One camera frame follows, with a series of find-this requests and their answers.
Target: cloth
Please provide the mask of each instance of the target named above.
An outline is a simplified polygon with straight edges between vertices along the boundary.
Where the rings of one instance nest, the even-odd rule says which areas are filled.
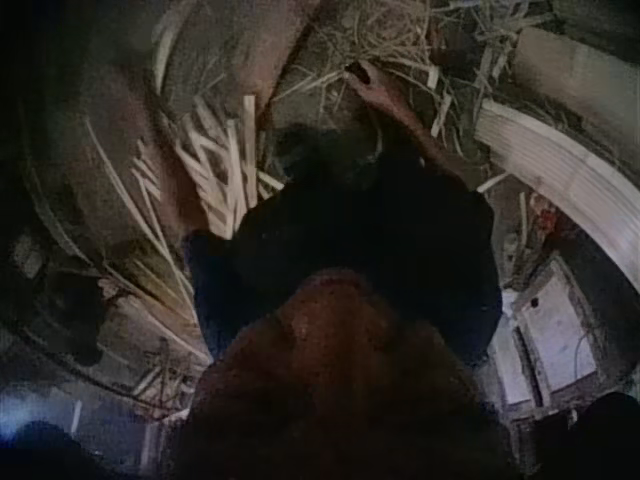
[[[205,232],[185,240],[207,345],[217,357],[306,278],[348,268],[367,278],[400,321],[429,321],[472,365],[502,311],[492,224],[481,195],[421,166],[410,147],[383,154],[364,190],[326,172],[294,181],[250,211],[232,242]]]

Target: person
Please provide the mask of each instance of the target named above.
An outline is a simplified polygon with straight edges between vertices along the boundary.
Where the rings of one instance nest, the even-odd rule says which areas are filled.
[[[209,231],[157,98],[134,97],[214,357],[166,457],[174,478],[514,473],[465,366],[501,314],[492,211],[393,81],[358,68],[349,85],[402,132],[373,182],[345,186],[307,149],[231,241]]]

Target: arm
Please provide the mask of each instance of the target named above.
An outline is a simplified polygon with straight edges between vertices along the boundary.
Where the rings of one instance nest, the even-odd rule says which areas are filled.
[[[346,79],[351,88],[370,106],[397,121],[409,134],[420,150],[425,161],[433,161],[441,167],[446,167],[448,152],[431,136],[418,116],[411,110],[402,91],[387,74],[367,61],[360,65],[368,75],[368,83],[353,73],[346,73]]]

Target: wooden plank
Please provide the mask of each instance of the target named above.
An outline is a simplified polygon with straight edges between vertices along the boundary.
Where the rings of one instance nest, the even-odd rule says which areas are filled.
[[[431,136],[433,138],[440,135],[440,130],[442,130],[444,122],[447,119],[447,114],[449,113],[452,101],[453,97],[450,94],[445,93],[444,98],[442,99],[442,104],[440,105],[440,110],[438,110],[438,115],[433,121],[433,126],[431,127]]]
[[[563,133],[485,100],[476,138],[498,161],[577,223],[640,291],[640,191]]]

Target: hand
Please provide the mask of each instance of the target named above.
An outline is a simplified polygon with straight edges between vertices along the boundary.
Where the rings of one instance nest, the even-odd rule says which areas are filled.
[[[345,73],[347,83],[369,105],[402,120],[411,112],[404,94],[397,82],[388,74],[366,60],[358,62],[369,76],[369,83],[360,80],[350,72]]]

